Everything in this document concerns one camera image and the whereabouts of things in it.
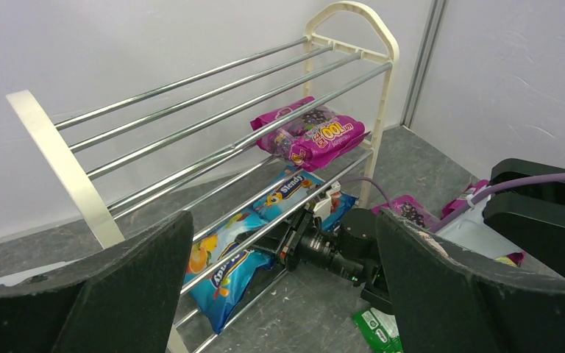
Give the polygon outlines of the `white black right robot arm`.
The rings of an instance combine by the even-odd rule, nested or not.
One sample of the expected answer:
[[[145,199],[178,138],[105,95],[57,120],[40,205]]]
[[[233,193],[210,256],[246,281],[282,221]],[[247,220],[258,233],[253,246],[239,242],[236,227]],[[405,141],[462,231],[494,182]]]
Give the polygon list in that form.
[[[469,185],[436,218],[414,197],[383,204],[418,227],[509,265],[538,260],[549,274],[565,278],[565,169],[510,158],[491,177]],[[314,207],[302,207],[251,244],[286,270],[308,262],[362,287],[361,298],[392,313],[377,250],[379,208],[346,212],[327,231]]]

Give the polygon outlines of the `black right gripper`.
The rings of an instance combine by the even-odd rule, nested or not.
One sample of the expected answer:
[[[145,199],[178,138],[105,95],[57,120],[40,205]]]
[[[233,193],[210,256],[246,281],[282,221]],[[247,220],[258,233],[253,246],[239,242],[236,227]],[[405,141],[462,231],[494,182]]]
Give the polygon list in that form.
[[[329,271],[354,284],[366,281],[366,211],[351,210],[333,231],[303,208],[261,235],[253,249],[272,257],[287,271],[301,262]]]

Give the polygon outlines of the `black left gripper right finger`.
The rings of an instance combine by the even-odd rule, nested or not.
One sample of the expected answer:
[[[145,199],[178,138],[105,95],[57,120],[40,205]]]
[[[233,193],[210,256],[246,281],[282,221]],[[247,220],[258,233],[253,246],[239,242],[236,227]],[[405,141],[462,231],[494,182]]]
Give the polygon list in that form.
[[[390,210],[376,227],[406,352],[565,352],[565,279],[497,262]]]

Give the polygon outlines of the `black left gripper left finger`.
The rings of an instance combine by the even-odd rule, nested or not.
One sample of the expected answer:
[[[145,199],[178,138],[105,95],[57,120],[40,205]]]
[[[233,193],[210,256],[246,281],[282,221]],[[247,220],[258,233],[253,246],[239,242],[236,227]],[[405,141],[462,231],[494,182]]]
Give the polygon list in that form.
[[[0,352],[164,352],[194,234],[188,211],[70,265],[0,285]]]

